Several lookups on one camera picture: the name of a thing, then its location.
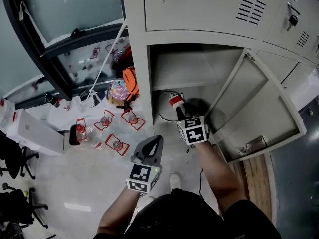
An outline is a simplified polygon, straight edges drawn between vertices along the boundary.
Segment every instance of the glass window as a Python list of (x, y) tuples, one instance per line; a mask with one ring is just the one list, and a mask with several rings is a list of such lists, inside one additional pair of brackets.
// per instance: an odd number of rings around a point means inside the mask
[(53, 90), (18, 39), (0, 0), (0, 96), (21, 102)]
[(49, 43), (45, 46), (69, 37), (76, 28), (123, 23), (121, 0), (25, 0), (25, 4)]
[[(98, 75), (102, 63), (109, 53), (113, 40), (107, 40), (85, 47), (81, 47), (58, 56), (72, 80), (79, 85), (92, 84)], [(120, 38), (113, 52), (109, 56), (99, 81), (113, 79), (117, 75), (117, 63), (121, 69), (133, 64), (128, 37)]]

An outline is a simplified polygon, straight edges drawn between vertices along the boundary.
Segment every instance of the black cable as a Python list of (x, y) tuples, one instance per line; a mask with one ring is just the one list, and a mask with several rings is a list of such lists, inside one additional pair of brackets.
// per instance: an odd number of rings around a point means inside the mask
[(203, 171), (204, 171), (204, 169), (202, 169), (201, 172), (200, 172), (200, 174), (199, 174), (199, 194), (200, 194), (201, 197), (203, 197), (203, 196), (201, 195), (201, 192), (200, 192), (200, 191), (201, 191), (201, 173), (202, 173)]
[(156, 100), (155, 110), (157, 111), (158, 115), (159, 115), (163, 120), (168, 121), (168, 122), (177, 122), (178, 120), (170, 120), (170, 119), (164, 118), (164, 117), (160, 114), (160, 112), (158, 111), (158, 102), (159, 102), (159, 99), (160, 99), (160, 97), (161, 97), (163, 94), (165, 94), (165, 93), (174, 93), (174, 94), (178, 94), (178, 95), (180, 96), (180, 93), (179, 93), (179, 92), (176, 92), (176, 91), (167, 91), (167, 90), (166, 90), (166, 91), (162, 92), (162, 93), (159, 95), (159, 97), (157, 98), (157, 100)]

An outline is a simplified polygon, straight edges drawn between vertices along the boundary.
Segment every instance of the locker vent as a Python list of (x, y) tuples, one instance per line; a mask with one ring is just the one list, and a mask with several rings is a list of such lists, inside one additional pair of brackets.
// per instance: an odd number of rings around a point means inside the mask
[(241, 0), (236, 19), (258, 25), (266, 5), (258, 0)]
[(306, 42), (308, 41), (308, 38), (309, 35), (307, 35), (305, 32), (302, 32), (299, 40), (297, 41), (297, 44), (303, 48)]

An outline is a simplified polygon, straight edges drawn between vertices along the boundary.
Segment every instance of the white sneaker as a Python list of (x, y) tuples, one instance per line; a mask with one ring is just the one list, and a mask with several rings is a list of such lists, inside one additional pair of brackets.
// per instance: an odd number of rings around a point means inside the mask
[(170, 190), (173, 191), (173, 189), (181, 189), (181, 180), (180, 176), (177, 173), (173, 173), (170, 176)]

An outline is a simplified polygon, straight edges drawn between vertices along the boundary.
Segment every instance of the gray floor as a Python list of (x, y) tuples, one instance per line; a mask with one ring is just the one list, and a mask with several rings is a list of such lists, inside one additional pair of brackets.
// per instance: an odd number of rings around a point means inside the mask
[(302, 113), (307, 134), (271, 153), (277, 229), (283, 239), (311, 239), (319, 222), (319, 106)]
[[(169, 177), (174, 172), (181, 175), (183, 189), (198, 193), (201, 167), (196, 151), (186, 154), (186, 145), (178, 135), (175, 124), (161, 124), (156, 133), (161, 133), (165, 138), (161, 162), (163, 173), (149, 195), (158, 197), (169, 193)], [(18, 176), (15, 180), (8, 173), (0, 177), (1, 184), (7, 182), (23, 190), (35, 187), (37, 201), (49, 207), (47, 211), (39, 211), (49, 228), (46, 230), (35, 222), (23, 229), (26, 239), (44, 239), (53, 234), (61, 239), (93, 238), (103, 212), (125, 186), (131, 169), (130, 156), (135, 146), (147, 138), (142, 130), (138, 133), (119, 131), (118, 137), (131, 145), (123, 158), (109, 149), (86, 151), (66, 145), (64, 156), (42, 154), (39, 159), (31, 160), (35, 180), (31, 180), (28, 174), (24, 178)], [(218, 211), (205, 176), (201, 192), (206, 202)], [(141, 209), (146, 202), (147, 195), (139, 200), (138, 208)]]

